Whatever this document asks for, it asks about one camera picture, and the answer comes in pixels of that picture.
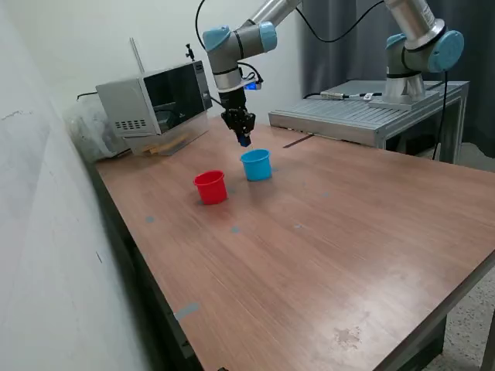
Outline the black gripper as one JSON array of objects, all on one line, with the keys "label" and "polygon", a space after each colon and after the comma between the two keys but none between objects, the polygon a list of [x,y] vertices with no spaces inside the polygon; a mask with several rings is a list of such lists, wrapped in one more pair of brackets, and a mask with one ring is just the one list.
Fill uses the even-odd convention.
[{"label": "black gripper", "polygon": [[241,129],[237,120],[244,122],[244,147],[251,145],[251,132],[254,130],[256,115],[246,108],[246,96],[243,87],[228,92],[219,92],[220,102],[224,111],[221,113],[226,126],[235,133],[241,142]]}]

